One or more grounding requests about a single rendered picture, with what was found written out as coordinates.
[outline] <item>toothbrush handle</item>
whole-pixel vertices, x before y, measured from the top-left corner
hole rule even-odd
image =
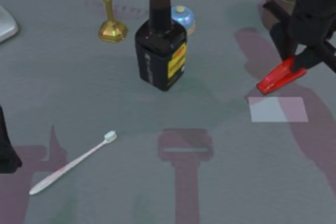
[[[48,177],[41,180],[39,183],[37,183],[29,192],[30,195],[34,195],[39,193],[40,191],[44,190],[48,186],[50,186],[52,183],[54,183],[56,180],[58,180],[60,177],[62,177],[65,173],[70,171],[72,168],[74,168],[76,165],[81,163],[84,159],[86,159],[88,156],[90,156],[92,153],[97,151],[99,148],[101,148],[103,145],[105,145],[105,142],[101,142],[96,147],[92,148],[88,152],[84,153],[80,157],[76,158],[75,160],[71,161],[69,164],[63,166],[62,168],[58,169],[54,173],[50,174]]]

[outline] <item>red object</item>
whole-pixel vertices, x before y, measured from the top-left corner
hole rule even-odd
[[[257,88],[260,92],[263,94],[271,93],[307,73],[304,68],[292,73],[290,69],[293,62],[294,57],[291,57],[273,69],[261,82],[257,84]]]

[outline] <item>blue round object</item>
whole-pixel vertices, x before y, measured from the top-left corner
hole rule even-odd
[[[195,16],[188,7],[172,7],[172,18],[184,26],[187,31],[195,29]]]

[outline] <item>bottle neck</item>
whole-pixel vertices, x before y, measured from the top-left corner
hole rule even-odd
[[[157,33],[172,29],[172,7],[170,0],[149,1],[149,27]]]

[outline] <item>menorah base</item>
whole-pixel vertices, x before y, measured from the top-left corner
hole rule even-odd
[[[101,24],[98,36],[104,42],[118,43],[126,38],[128,29],[120,21],[105,21]]]

